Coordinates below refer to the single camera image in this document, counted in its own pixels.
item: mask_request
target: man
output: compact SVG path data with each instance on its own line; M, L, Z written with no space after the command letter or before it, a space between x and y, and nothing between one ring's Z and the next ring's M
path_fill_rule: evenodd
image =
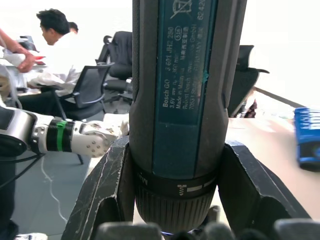
M78 30L79 29L78 29L78 25L75 22L70 21L69 22L69 28L70 28L70 32L74 33L75 35L78 34Z
M30 88L39 86L58 86L59 97L73 92L84 66L95 66L93 59L83 56L82 48L74 33L70 32L66 16L57 9L40 11L37 15L40 20L42 35L47 44L52 46L43 60L47 67L28 81ZM22 108L27 111L54 115L57 106L50 91L40 94L19 97ZM61 101L65 111L76 109L73 99Z
M25 55L25 60L17 67L21 73L27 73L35 63L35 57L18 42L12 40L0 29L0 46L13 53ZM2 164L0 167L0 186L16 175L15 164ZM0 240L47 240L42 233L21 234L15 236L18 226L11 221L15 206L15 182L0 189Z

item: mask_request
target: robotic arm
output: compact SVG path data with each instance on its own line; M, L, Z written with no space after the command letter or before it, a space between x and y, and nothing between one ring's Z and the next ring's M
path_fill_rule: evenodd
M70 152L103 156L116 139L99 121L64 121L11 107L0 107L0 156L17 157L30 150L36 154Z

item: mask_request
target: blue box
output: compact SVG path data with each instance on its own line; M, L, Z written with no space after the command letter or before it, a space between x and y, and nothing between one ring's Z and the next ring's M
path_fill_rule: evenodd
M294 110L297 160L302 169L320 171L320 109Z

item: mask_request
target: white wall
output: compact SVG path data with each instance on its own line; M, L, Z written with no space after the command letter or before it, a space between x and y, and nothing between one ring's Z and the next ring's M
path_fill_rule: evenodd
M266 69L257 83L303 105L319 106L320 1L248 0L241 44L255 45L250 66Z
M68 21L78 25L78 36L88 46L87 57L97 58L105 35L132 31L132 0L13 0L1 1L0 28L12 38L31 35L37 49L48 46L42 37L36 14L45 9L58 9Z

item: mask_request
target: black hair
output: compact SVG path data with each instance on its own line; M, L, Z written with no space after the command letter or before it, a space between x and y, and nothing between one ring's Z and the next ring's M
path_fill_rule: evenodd
M79 31L78 25L77 25L75 22L73 22L73 21L70 21L70 22L69 22L69 28L70 28L70 29L74 29L76 32Z
M65 35L70 32L66 15L57 9L40 11L36 17L40 19L40 25L45 29L53 29L58 34Z

